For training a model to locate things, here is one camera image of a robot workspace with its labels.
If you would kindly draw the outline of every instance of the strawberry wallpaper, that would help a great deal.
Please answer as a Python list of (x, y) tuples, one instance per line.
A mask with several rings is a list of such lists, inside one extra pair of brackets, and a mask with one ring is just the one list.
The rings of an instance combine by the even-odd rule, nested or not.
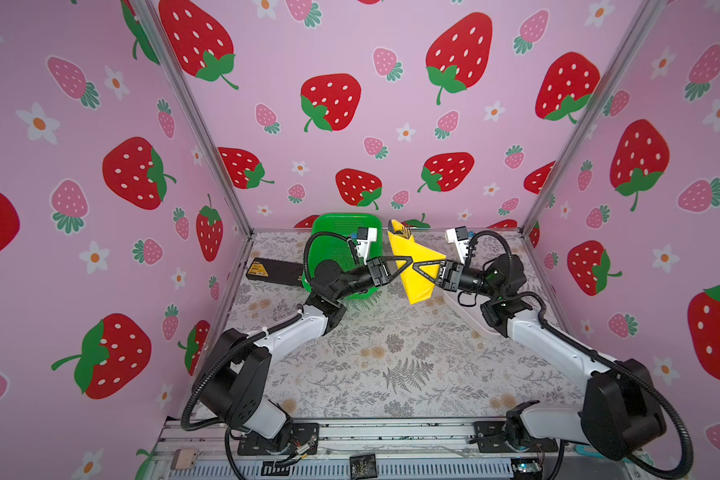
[[(573, 333), (648, 367), (720, 478), (720, 0), (666, 6), (539, 226)], [(671, 427), (646, 450), (680, 457)]]
[(522, 223), (640, 5), (152, 1), (261, 228)]
[(128, 1), (17, 6), (0, 2), (0, 478), (142, 480), (243, 237)]

